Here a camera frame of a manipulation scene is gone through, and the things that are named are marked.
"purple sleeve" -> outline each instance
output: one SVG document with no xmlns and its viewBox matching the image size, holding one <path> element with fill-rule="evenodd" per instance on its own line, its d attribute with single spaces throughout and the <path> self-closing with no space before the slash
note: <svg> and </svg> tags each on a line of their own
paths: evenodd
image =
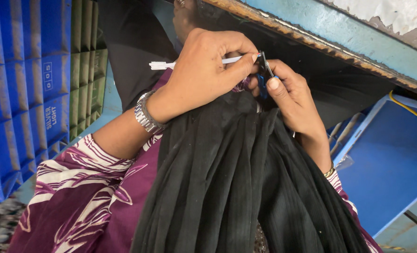
<svg viewBox="0 0 417 253">
<path fill-rule="evenodd" d="M 341 182 L 340 182 L 340 179 L 338 177 L 337 171 L 335 171 L 330 177 L 328 177 L 327 180 L 335 188 L 335 190 L 338 192 L 340 197 L 343 199 L 343 201 L 344 201 L 346 207 L 348 208 L 349 212 L 351 212 L 352 217 L 354 218 L 357 226 L 359 227 L 360 231 L 362 232 L 363 238 L 365 238 L 365 241 L 366 241 L 366 243 L 367 243 L 367 245 L 370 249 L 370 252 L 371 253 L 383 253 L 383 251 L 379 247 L 379 245 L 377 245 L 377 243 L 374 241 L 374 239 L 360 225 L 360 221 L 358 220 L 357 208 L 355 207 L 354 203 L 349 201 L 348 195 L 343 190 L 343 187 L 341 187 Z"/>
<path fill-rule="evenodd" d="M 38 166 L 35 194 L 8 252 L 87 252 L 110 220 L 113 193 L 134 160 L 113 157 L 87 135 Z"/>
</svg>

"blue handle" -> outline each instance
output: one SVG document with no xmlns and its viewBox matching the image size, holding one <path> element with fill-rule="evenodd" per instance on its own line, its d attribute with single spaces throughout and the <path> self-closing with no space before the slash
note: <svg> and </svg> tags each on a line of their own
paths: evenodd
<svg viewBox="0 0 417 253">
<path fill-rule="evenodd" d="M 265 78 L 259 74 L 256 74 L 258 79 L 258 88 L 260 89 L 260 97 L 265 100 L 268 98 L 268 90 L 266 88 Z"/>
</svg>

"yellow cable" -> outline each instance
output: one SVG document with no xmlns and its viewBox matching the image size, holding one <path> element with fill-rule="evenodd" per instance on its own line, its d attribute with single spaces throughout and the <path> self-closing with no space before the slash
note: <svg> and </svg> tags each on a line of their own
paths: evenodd
<svg viewBox="0 0 417 253">
<path fill-rule="evenodd" d="M 406 106 L 405 104 L 401 103 L 400 101 L 397 101 L 396 99 L 393 98 L 393 91 L 390 91 L 390 93 L 388 94 L 390 96 L 390 99 L 397 103 L 398 105 L 404 107 L 406 110 L 408 110 L 409 112 L 413 113 L 415 116 L 417 116 L 417 112 L 415 112 L 414 110 L 410 109 L 408 106 Z"/>
</svg>

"blue tray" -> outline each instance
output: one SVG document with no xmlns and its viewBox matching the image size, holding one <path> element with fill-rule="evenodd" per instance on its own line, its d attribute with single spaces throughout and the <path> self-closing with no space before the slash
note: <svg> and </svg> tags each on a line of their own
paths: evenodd
<svg viewBox="0 0 417 253">
<path fill-rule="evenodd" d="M 0 201 L 69 142 L 70 32 L 71 0 L 0 0 Z"/>
<path fill-rule="evenodd" d="M 417 101 L 394 98 L 417 112 Z M 338 171 L 343 189 L 373 237 L 417 201 L 417 117 L 385 96 L 334 159 L 354 164 Z"/>
</svg>

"bracelet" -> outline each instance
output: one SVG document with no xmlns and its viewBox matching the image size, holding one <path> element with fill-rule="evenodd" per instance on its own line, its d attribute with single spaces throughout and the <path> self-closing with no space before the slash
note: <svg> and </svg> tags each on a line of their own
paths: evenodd
<svg viewBox="0 0 417 253">
<path fill-rule="evenodd" d="M 158 134 L 163 131 L 167 125 L 158 123 L 153 117 L 150 116 L 146 107 L 146 101 L 154 93 L 155 90 L 145 93 L 140 97 L 135 107 L 135 118 L 138 123 L 146 129 L 146 131 L 152 134 Z"/>
<path fill-rule="evenodd" d="M 328 177 L 330 177 L 332 174 L 334 174 L 334 171 L 335 171 L 335 169 L 334 169 L 334 162 L 332 162 L 332 167 L 330 167 L 330 170 L 329 170 L 328 172 L 324 173 L 324 176 L 325 176 L 326 178 L 328 178 Z"/>
</svg>

